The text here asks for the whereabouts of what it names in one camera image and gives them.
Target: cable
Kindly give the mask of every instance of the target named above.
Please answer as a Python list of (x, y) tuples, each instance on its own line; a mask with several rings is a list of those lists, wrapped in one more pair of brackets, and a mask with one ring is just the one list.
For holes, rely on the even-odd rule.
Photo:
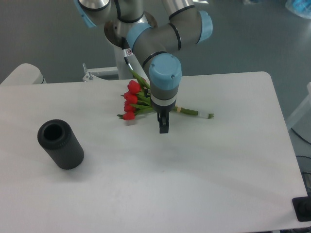
[(131, 70), (133, 70), (131, 64), (129, 63), (127, 57), (124, 57), (125, 63), (130, 67)]
[(308, 157), (308, 156), (304, 156), (304, 155), (296, 155), (296, 157), (301, 157), (301, 158), (307, 158), (307, 159), (311, 159), (311, 157)]
[(311, 173), (310, 172), (302, 172), (301, 174), (308, 174), (308, 175), (311, 175)]
[(291, 128), (294, 134), (296, 134), (297, 137), (299, 137), (301, 140), (303, 140), (305, 143), (308, 143), (311, 145), (311, 142), (308, 142), (306, 139), (304, 139), (302, 136), (300, 136), (293, 128)]

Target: black cylinder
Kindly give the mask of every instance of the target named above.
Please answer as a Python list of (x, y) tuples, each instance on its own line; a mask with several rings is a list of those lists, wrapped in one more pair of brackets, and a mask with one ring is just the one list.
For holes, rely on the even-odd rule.
[(73, 169), (83, 161), (83, 149), (70, 125), (63, 120), (44, 123), (38, 131), (38, 142), (62, 169)]

